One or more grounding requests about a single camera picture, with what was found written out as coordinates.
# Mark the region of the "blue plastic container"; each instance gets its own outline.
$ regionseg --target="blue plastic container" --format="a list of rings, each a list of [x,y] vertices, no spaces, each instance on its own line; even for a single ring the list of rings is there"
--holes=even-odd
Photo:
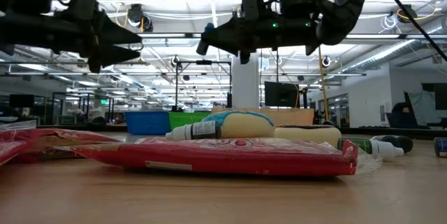
[[[127,132],[134,135],[165,135],[170,132],[167,112],[126,112]]]

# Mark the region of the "metal frame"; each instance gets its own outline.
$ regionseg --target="metal frame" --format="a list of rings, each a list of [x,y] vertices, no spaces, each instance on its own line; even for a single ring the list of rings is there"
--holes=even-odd
[[[182,69],[182,71],[180,71],[179,72],[179,64],[186,64],[186,66],[184,66],[183,67],[183,69]],[[232,66],[231,66],[231,62],[230,61],[207,61],[207,60],[205,60],[205,61],[203,61],[203,60],[199,60],[199,61],[178,61],[176,64],[175,64],[175,110],[177,110],[177,108],[178,108],[178,96],[179,96],[179,74],[182,74],[182,72],[184,71],[184,70],[186,70],[187,68],[188,68],[188,66],[189,65],[191,65],[191,64],[197,64],[197,65],[212,65],[212,64],[217,64],[217,65],[219,65],[219,67],[221,67],[222,69],[224,69],[223,67],[222,67],[222,65],[221,64],[228,64],[229,66],[230,66],[230,72],[229,73],[227,73],[227,75],[229,75],[230,76],[230,92],[229,92],[229,94],[230,94],[230,96],[231,96],[231,89],[232,89],[232,86],[233,86],[233,70],[232,70]],[[227,106],[231,106],[231,105],[229,105],[228,103],[231,103],[231,99],[230,100],[228,100],[227,99]]]
[[[79,96],[79,94],[86,94],[87,97],[85,98],[84,96]],[[56,99],[56,95],[62,95],[65,98],[67,96],[72,96],[72,97],[79,97],[79,103],[78,103],[78,108],[81,108],[81,102],[82,102],[82,111],[85,112],[85,121],[88,122],[89,121],[89,104],[90,104],[90,98],[92,97],[93,99],[102,99],[105,98],[107,100],[110,100],[109,102],[109,108],[108,108],[108,118],[107,118],[107,122],[110,121],[110,118],[112,117],[113,113],[114,113],[114,106],[115,106],[115,99],[113,97],[109,97],[109,96],[103,96],[103,95],[94,95],[91,94],[89,92],[53,92],[52,95],[52,100],[51,100],[51,124],[54,124],[54,100]],[[85,109],[85,101],[87,100],[87,110]],[[62,115],[64,107],[61,106],[61,109],[59,110],[59,116]]]

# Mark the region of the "red plastic bag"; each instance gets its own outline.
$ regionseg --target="red plastic bag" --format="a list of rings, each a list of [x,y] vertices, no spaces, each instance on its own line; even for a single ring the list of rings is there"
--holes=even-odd
[[[34,130],[0,131],[0,165],[28,149],[35,140]]]
[[[74,152],[111,165],[193,172],[331,177],[356,173],[358,148],[343,152],[312,142],[271,138],[169,141],[71,147]]]
[[[118,142],[111,137],[88,131],[64,130],[56,128],[35,129],[35,140],[27,149],[15,158],[15,162],[37,162],[60,158],[79,158],[71,151],[55,149],[55,147],[69,147],[82,144],[101,144]]]

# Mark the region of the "foam pad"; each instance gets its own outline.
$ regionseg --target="foam pad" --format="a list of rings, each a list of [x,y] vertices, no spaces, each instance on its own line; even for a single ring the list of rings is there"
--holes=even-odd
[[[278,126],[274,137],[297,141],[306,140],[317,144],[329,143],[337,148],[338,139],[342,137],[339,129],[333,126]]]
[[[202,121],[217,121],[224,138],[273,137],[273,122],[256,112],[227,111],[209,115]]]

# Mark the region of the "table surface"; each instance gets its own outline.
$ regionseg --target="table surface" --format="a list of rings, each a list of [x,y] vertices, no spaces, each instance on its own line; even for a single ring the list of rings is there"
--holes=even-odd
[[[447,159],[431,142],[324,180],[131,172],[87,159],[4,165],[0,223],[446,223]]]

